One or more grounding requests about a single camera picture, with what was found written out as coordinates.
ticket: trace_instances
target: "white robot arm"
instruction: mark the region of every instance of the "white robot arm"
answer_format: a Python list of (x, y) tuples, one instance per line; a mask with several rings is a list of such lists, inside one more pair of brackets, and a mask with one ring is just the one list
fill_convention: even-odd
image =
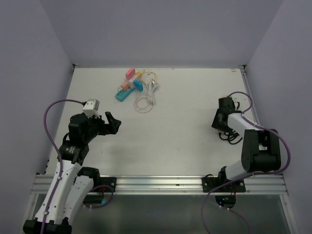
[(62, 172), (60, 173), (61, 165), (58, 161), (42, 206), (35, 218), (27, 220), (23, 226), (26, 234), (42, 233), (42, 225), (44, 234), (71, 234), (71, 223), (80, 205), (90, 190), (99, 185), (98, 169), (82, 167), (89, 152), (88, 143), (97, 135), (116, 134), (121, 121), (114, 119), (110, 112), (106, 112), (109, 123), (105, 124), (98, 114), (98, 106), (98, 100), (90, 99), (84, 103), (83, 113), (70, 118), (69, 133), (64, 136), (59, 148)]
[(219, 99), (219, 108), (212, 127), (227, 133), (235, 131), (243, 137), (241, 159), (221, 169), (216, 178), (218, 181), (214, 183), (216, 186), (242, 178), (248, 173), (269, 172), (280, 168), (281, 157), (277, 136), (258, 129), (244, 120), (242, 112), (235, 109), (231, 97)]

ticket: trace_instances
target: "yellow object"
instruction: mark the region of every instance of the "yellow object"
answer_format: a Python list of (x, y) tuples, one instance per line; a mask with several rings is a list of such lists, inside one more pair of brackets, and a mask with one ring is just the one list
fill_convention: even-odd
[(146, 69), (142, 69), (142, 70), (138, 71), (136, 73), (136, 75), (138, 77), (138, 80), (141, 81), (141, 83), (144, 84), (146, 87), (147, 87), (146, 83), (142, 80), (142, 76), (146, 73), (147, 73), (147, 75), (153, 74), (154, 75), (154, 81), (155, 82), (158, 81), (158, 76), (155, 72), (149, 72), (149, 71), (146, 71)]

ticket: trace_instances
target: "purple cable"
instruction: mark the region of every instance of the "purple cable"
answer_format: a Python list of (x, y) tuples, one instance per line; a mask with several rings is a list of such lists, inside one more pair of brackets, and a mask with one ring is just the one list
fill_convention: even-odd
[[(79, 104), (83, 105), (83, 103), (82, 103), (81, 101), (76, 101), (76, 100), (71, 100), (71, 99), (63, 99), (63, 100), (55, 101), (55, 102), (53, 102), (52, 104), (50, 104), (50, 105), (48, 106), (48, 108), (45, 110), (44, 116), (43, 116), (43, 126), (44, 126), (45, 133), (47, 134), (47, 136), (48, 136), (50, 142), (52, 143), (54, 149), (56, 150), (56, 152), (57, 152), (57, 154), (58, 154), (58, 160), (59, 160), (59, 177), (61, 177), (61, 176), (62, 176), (62, 173), (63, 173), (62, 156), (61, 156), (61, 154), (60, 154), (60, 152), (59, 152), (59, 149), (58, 149), (57, 145), (55, 144), (55, 142), (53, 141), (53, 138), (51, 137), (51, 135), (50, 135), (50, 133), (49, 133), (49, 130), (48, 130), (48, 127), (47, 127), (47, 115), (48, 115), (48, 112), (49, 112), (49, 110), (51, 109), (52, 106), (54, 106), (55, 104), (58, 104), (58, 103), (60, 103), (60, 102), (65, 102), (65, 101), (76, 102), (76, 103), (79, 103)], [(58, 187), (58, 184), (59, 184), (59, 180), (56, 181), (56, 183), (55, 183), (55, 185), (54, 185), (54, 187), (53, 187), (53, 190), (52, 190), (52, 192), (51, 192), (51, 195), (50, 195), (50, 197), (49, 197), (49, 199), (48, 199), (48, 202), (47, 202), (46, 207), (45, 207), (45, 210), (44, 210), (45, 212), (48, 212), (48, 210), (49, 210), (50, 203), (51, 203), (52, 198), (53, 198), (53, 195), (54, 195), (54, 193), (55, 193), (55, 191), (56, 191), (56, 189), (57, 189), (57, 187)], [(46, 219), (47, 219), (47, 215), (45, 214), (45, 215), (43, 216), (43, 219), (42, 219), (42, 225), (41, 225), (40, 234), (43, 234), (43, 233), (44, 233), (44, 225), (45, 225)]]
[(213, 204), (213, 205), (215, 205), (215, 206), (218, 206), (218, 207), (220, 207), (220, 208), (222, 208), (222, 209), (224, 209), (224, 210), (226, 210), (226, 211), (229, 211), (229, 212), (231, 212), (231, 213), (237, 215), (238, 217), (240, 217), (240, 218), (246, 223), (247, 228), (248, 228), (248, 233), (251, 233), (251, 228), (250, 228), (250, 226), (249, 226), (249, 223), (247, 222), (247, 220), (245, 219), (245, 217), (242, 216), (240, 213), (238, 213), (237, 211), (231, 210), (231, 209), (228, 210), (228, 208), (226, 208), (226, 207), (224, 207), (224, 206), (220, 206), (220, 205), (216, 204), (216, 202), (214, 202), (214, 201), (211, 201), (211, 200), (210, 200), (210, 203)]
[(90, 208), (90, 209), (97, 209), (97, 208), (102, 208), (103, 206), (106, 206), (108, 203), (111, 202), (111, 200), (113, 199), (113, 195), (114, 195), (114, 191), (113, 191), (112, 187), (111, 187), (111, 186), (108, 186), (108, 185), (102, 184), (102, 185), (99, 185), (99, 186), (94, 187), (93, 189), (90, 190), (90, 192), (92, 192), (92, 191), (94, 191), (94, 190), (96, 190), (96, 189), (99, 189), (99, 188), (106, 188), (106, 189), (109, 189), (109, 190), (111, 191), (112, 194), (111, 194), (111, 196), (109, 197), (108, 201), (105, 202), (104, 204), (100, 205), (100, 206), (86, 206), (86, 207), (88, 207), (88, 208)]
[[(206, 230), (207, 233), (209, 233), (209, 234), (211, 234), (211, 232), (210, 232), (210, 230), (209, 230), (209, 228), (208, 228), (208, 226), (207, 226), (207, 224), (206, 224), (206, 222), (205, 222), (205, 219), (204, 219), (204, 207), (205, 207), (205, 203), (206, 203), (206, 201), (207, 201), (207, 199), (208, 199), (208, 197), (209, 197), (209, 195), (210, 195), (211, 193), (214, 193), (215, 191), (217, 191), (217, 190), (219, 190), (219, 189), (221, 189), (221, 188), (223, 188), (223, 187), (225, 187), (225, 186), (228, 186), (228, 185), (230, 185), (230, 184), (232, 184), (232, 183), (235, 183), (235, 182), (237, 182), (237, 181), (240, 181), (240, 180), (249, 178), (249, 177), (251, 177), (251, 176), (257, 176), (257, 175), (278, 175), (278, 174), (281, 174), (283, 171), (285, 171), (285, 170), (288, 168), (288, 166), (289, 166), (289, 164), (290, 164), (290, 162), (291, 162), (291, 151), (290, 151), (289, 146), (287, 145), (285, 139), (284, 139), (282, 136), (280, 136), (278, 133), (276, 133), (275, 131), (273, 131), (273, 130), (271, 130), (271, 129), (268, 129), (268, 128), (265, 128), (265, 127), (262, 127), (262, 126), (259, 126), (259, 125), (255, 124), (255, 123), (253, 123), (252, 121), (250, 121), (249, 119), (247, 119), (247, 118), (245, 117), (244, 114), (245, 114), (248, 110), (250, 110), (250, 109), (252, 108), (253, 104), (254, 104), (252, 98), (251, 98), (248, 94), (246, 94), (246, 93), (244, 93), (244, 92), (241, 92), (241, 91), (233, 92), (233, 93), (231, 93), (229, 96), (231, 96), (231, 95), (233, 95), (233, 94), (243, 94), (243, 95), (245, 95), (245, 96), (247, 96), (247, 97), (249, 98), (250, 106), (249, 106), (246, 110), (242, 111), (242, 118), (243, 118), (246, 122), (248, 122), (249, 124), (255, 126), (256, 128), (259, 128), (259, 129), (268, 131), (268, 132), (274, 134), (275, 136), (277, 136), (277, 137), (281, 140), (281, 142), (284, 144), (284, 146), (285, 146), (285, 148), (286, 148), (286, 152), (287, 152), (287, 162), (286, 162), (285, 166), (284, 166), (282, 169), (280, 169), (280, 170), (273, 171), (273, 172), (267, 172), (267, 173), (264, 173), (264, 172), (255, 172), (255, 173), (252, 173), (252, 174), (247, 174), (247, 175), (242, 176), (241, 178), (234, 179), (234, 180), (231, 180), (231, 181), (229, 181), (229, 182), (226, 182), (226, 183), (224, 183), (224, 184), (222, 184), (222, 185), (220, 185), (220, 186), (218, 186), (218, 187), (212, 189), (209, 193), (207, 193), (207, 195), (206, 195), (206, 197), (205, 197), (205, 199), (204, 199), (204, 201), (203, 201), (203, 203), (202, 203), (202, 205), (201, 205), (200, 216), (201, 216), (202, 223), (203, 223), (203, 225), (204, 225), (204, 227), (205, 227), (205, 230)], [(251, 229), (249, 228), (250, 226), (249, 226), (247, 220), (246, 220), (243, 216), (241, 216), (240, 214), (238, 214), (238, 215), (247, 223), (249, 233), (251, 233)]]

